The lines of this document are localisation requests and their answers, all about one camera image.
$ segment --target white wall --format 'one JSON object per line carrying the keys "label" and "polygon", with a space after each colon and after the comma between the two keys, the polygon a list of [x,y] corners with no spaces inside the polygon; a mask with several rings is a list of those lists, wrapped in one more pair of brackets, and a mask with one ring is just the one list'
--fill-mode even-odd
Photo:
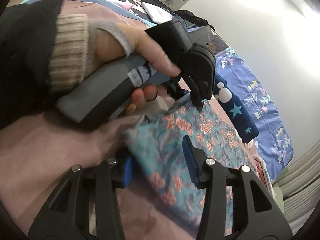
{"label": "white wall", "polygon": [[320,24],[289,0],[189,0],[261,81],[277,106],[294,161],[320,141]]}

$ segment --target finger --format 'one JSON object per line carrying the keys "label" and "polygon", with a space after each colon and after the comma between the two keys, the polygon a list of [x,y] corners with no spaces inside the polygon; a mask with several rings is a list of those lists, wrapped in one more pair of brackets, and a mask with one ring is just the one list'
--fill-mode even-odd
{"label": "finger", "polygon": [[161,97],[166,97],[168,95],[167,90],[162,85],[157,86],[157,93],[158,93],[158,96],[161,96]]}
{"label": "finger", "polygon": [[136,89],[131,95],[132,103],[136,104],[137,107],[143,106],[146,103],[146,98],[142,89]]}
{"label": "finger", "polygon": [[145,32],[140,35],[135,44],[135,51],[143,56],[154,69],[165,75],[176,77],[181,73],[181,70],[170,61],[161,46]]}
{"label": "finger", "polygon": [[157,96],[157,88],[153,85],[147,85],[144,88],[143,93],[147,101],[152,101]]}
{"label": "finger", "polygon": [[133,114],[133,112],[136,110],[137,105],[134,103],[131,103],[130,105],[128,105],[128,107],[125,109],[124,113],[129,115],[129,114]]}

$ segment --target blue patterned sheet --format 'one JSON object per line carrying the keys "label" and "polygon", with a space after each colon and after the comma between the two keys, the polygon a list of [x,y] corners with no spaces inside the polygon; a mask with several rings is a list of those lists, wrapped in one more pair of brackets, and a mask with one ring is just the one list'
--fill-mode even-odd
{"label": "blue patterned sheet", "polygon": [[[257,171],[234,128],[220,119],[207,100],[199,113],[190,94],[176,101],[165,115],[142,116],[135,128],[125,131],[129,151],[163,203],[182,219],[189,230],[198,231],[205,189],[196,189],[191,181],[184,157],[183,138],[186,135],[194,147],[203,149],[207,157],[223,166],[238,169],[245,164],[256,174]],[[233,226],[231,187],[227,187],[226,198],[225,235],[230,235]]]}
{"label": "blue patterned sheet", "polygon": [[216,71],[241,99],[257,126],[260,134],[254,141],[273,182],[293,157],[290,137],[276,106],[257,77],[233,49],[227,48],[216,55]]}

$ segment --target knitted sleeve cuff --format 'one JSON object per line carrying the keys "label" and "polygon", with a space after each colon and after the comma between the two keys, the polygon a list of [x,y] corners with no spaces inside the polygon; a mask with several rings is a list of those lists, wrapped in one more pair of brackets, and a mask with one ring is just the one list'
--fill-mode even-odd
{"label": "knitted sleeve cuff", "polygon": [[85,78],[89,27],[85,14],[58,15],[49,62],[51,90],[71,90]]}
{"label": "knitted sleeve cuff", "polygon": [[126,57],[134,46],[115,22],[89,20],[86,14],[58,15],[57,33],[49,63],[52,92],[67,92],[94,71],[96,29],[109,32],[124,48]]}

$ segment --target sleeve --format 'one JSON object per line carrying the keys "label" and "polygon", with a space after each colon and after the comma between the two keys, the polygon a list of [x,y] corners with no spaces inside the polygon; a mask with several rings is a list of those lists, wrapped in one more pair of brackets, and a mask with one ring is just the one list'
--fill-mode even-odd
{"label": "sleeve", "polygon": [[48,98],[48,64],[61,0],[8,7],[0,17],[0,129]]}

